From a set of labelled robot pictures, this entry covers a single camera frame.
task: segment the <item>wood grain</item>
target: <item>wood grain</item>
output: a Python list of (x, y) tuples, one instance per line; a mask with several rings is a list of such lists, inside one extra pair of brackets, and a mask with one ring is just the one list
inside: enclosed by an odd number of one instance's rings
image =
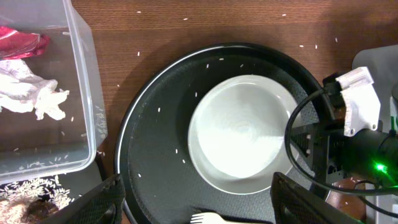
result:
[[(72, 3), (95, 41), (109, 129), (100, 150), (106, 153), (108, 175), (113, 173), (119, 126), (134, 95), (154, 73), (192, 50), (220, 42), (262, 44), (293, 57), (321, 81), (335, 71), (349, 70), (361, 50), (398, 44), (398, 1)], [(364, 216), (360, 202), (335, 206), (355, 218)]]

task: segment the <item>white fork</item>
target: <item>white fork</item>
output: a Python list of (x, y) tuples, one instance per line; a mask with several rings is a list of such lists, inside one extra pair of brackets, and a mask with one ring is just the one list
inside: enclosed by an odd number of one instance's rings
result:
[(241, 223), (241, 222), (230, 222), (225, 221), (219, 214), (214, 212), (205, 212), (192, 215), (191, 223), (197, 224), (226, 224), (226, 223), (233, 223), (233, 224), (255, 224), (255, 223)]

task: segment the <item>green led light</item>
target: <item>green led light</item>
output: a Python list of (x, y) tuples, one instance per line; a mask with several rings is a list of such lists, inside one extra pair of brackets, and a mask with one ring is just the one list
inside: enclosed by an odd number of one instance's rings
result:
[(376, 164), (376, 169), (378, 171), (381, 171), (383, 173), (387, 172), (387, 166), (383, 165), (383, 164)]

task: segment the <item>pink object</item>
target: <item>pink object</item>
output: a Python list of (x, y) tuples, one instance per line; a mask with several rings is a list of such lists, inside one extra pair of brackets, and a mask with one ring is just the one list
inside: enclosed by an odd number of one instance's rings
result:
[(50, 42), (50, 37), (40, 34), (25, 34), (0, 26), (0, 59), (19, 59), (41, 55)]

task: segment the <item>black tray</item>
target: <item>black tray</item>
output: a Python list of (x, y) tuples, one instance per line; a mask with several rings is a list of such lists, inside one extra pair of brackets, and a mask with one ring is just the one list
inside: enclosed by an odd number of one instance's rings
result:
[[(226, 79), (250, 74), (279, 82), (297, 102), (320, 88), (309, 71), (287, 55), (244, 43), (190, 53), (142, 87), (123, 119), (115, 157), (132, 223), (189, 223), (192, 214), (209, 210), (232, 220), (274, 221), (269, 190), (252, 195), (216, 190), (199, 176), (188, 153), (188, 125), (202, 97)], [(319, 98), (302, 111), (302, 119), (316, 123), (331, 114), (327, 99)], [(288, 176), (309, 188), (296, 170)]]

